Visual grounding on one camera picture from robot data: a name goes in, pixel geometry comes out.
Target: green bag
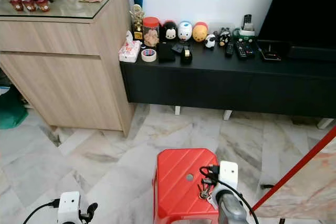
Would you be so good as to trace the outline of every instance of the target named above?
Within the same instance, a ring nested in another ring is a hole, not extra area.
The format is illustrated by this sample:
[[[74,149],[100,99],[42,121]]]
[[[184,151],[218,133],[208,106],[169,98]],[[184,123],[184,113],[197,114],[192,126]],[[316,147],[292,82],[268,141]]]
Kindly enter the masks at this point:
[[[20,93],[11,85],[6,93],[0,95],[0,129],[18,126],[27,115],[28,112],[20,100]]]

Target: floor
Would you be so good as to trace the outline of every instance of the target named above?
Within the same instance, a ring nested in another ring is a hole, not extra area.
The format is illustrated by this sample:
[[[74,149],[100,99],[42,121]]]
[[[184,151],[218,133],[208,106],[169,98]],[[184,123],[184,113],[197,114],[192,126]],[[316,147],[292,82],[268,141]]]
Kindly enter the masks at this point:
[[[253,205],[260,183],[275,183],[328,131],[311,118],[139,104],[130,134],[86,129],[52,133],[34,112],[17,128],[0,131],[0,223],[22,223],[37,206],[78,190],[82,206],[97,202],[91,222],[152,223],[151,179],[156,155],[166,148],[204,147],[237,162],[238,189]],[[44,208],[30,220],[56,223]],[[278,223],[260,218],[259,223]],[[286,220],[286,223],[320,223]]]

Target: small red cup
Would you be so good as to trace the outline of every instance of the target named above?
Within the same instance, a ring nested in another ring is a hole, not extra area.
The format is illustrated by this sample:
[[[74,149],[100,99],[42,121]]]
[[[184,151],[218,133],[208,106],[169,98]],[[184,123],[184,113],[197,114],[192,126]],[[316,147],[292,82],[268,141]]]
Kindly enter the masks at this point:
[[[23,10],[22,0],[11,0],[9,2],[12,4],[14,10]]]
[[[28,11],[33,12],[36,10],[35,1],[34,0],[23,0],[22,3],[26,6]]]
[[[43,12],[49,11],[48,0],[37,0],[35,3],[40,7]]]

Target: red stool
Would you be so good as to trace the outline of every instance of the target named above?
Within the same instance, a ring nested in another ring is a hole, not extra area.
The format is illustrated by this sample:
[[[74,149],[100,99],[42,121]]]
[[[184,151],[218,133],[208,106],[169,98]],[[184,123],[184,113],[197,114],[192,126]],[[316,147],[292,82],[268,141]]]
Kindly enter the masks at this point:
[[[199,168],[218,165],[215,154],[204,148],[174,149],[164,150],[157,158],[153,179],[154,224],[185,219],[210,219],[212,224],[218,224],[218,211],[198,197],[197,186],[204,177]]]

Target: black cable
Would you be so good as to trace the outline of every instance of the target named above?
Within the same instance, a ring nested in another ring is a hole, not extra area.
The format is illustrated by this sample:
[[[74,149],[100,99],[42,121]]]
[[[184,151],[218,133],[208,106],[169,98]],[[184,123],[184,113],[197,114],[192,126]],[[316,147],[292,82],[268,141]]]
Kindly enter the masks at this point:
[[[59,199],[55,199],[52,202],[43,204],[41,206],[39,206],[38,208],[36,208],[27,218],[26,220],[23,222],[23,224],[26,224],[27,221],[31,218],[31,216],[33,216],[34,213],[36,213],[38,210],[40,210],[43,207],[54,207],[54,208],[58,208],[59,206]]]
[[[227,183],[224,183],[222,181],[220,181],[218,178],[216,178],[216,176],[213,176],[211,175],[211,173],[205,173],[202,171],[202,169],[207,169],[209,170],[211,167],[208,167],[208,166],[202,166],[199,171],[202,175],[204,175],[205,177],[208,177],[210,179],[213,179],[214,181],[216,181],[217,183],[220,183],[222,184],[223,186],[226,186],[227,188],[229,188],[230,190],[232,190],[243,202],[244,204],[247,206],[247,208],[250,210],[253,218],[254,218],[254,221],[256,224],[259,224],[258,222],[258,219],[257,219],[257,216],[256,214],[254,213],[252,207],[249,205],[249,203],[243,198],[242,194],[240,194],[237,190],[235,190],[232,186],[228,185]]]

